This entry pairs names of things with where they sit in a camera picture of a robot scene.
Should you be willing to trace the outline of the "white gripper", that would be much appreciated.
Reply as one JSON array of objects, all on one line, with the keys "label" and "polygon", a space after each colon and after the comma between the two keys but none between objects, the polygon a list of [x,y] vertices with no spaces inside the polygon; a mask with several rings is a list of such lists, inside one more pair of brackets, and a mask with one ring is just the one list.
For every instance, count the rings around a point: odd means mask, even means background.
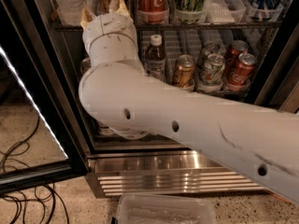
[{"label": "white gripper", "polygon": [[82,40],[86,48],[104,35],[124,35],[136,43],[135,25],[130,18],[127,18],[130,12],[124,0],[111,0],[108,12],[95,17],[88,7],[82,9],[80,26],[84,28]]}]

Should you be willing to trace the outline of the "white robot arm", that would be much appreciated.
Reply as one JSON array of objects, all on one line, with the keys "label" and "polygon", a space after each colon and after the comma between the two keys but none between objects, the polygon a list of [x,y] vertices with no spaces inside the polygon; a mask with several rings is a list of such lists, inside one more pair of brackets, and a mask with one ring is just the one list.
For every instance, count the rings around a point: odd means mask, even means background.
[{"label": "white robot arm", "polygon": [[114,129],[157,133],[299,203],[299,116],[190,93],[146,74],[136,29],[123,12],[93,17],[82,39],[91,58],[79,100]]}]

